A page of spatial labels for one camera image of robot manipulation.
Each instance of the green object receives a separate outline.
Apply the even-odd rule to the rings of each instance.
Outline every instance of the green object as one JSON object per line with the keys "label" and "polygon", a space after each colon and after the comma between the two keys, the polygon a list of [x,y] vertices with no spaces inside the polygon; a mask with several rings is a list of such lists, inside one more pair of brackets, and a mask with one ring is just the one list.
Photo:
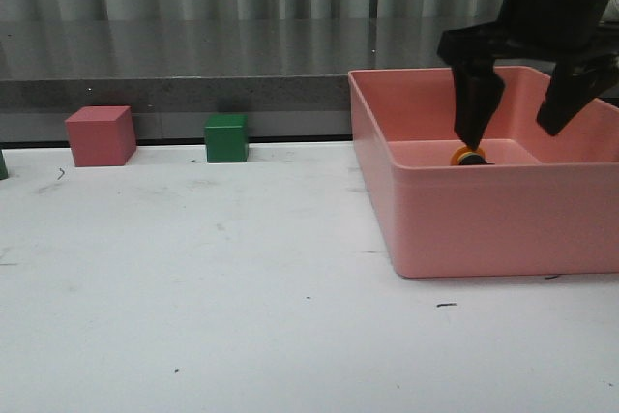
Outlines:
{"label": "green object", "polygon": [[9,171],[7,170],[7,166],[4,163],[4,156],[2,155],[2,151],[0,150],[0,180],[7,179],[9,177]]}
{"label": "green object", "polygon": [[212,115],[204,126],[204,140],[209,163],[246,162],[250,150],[247,115]]}

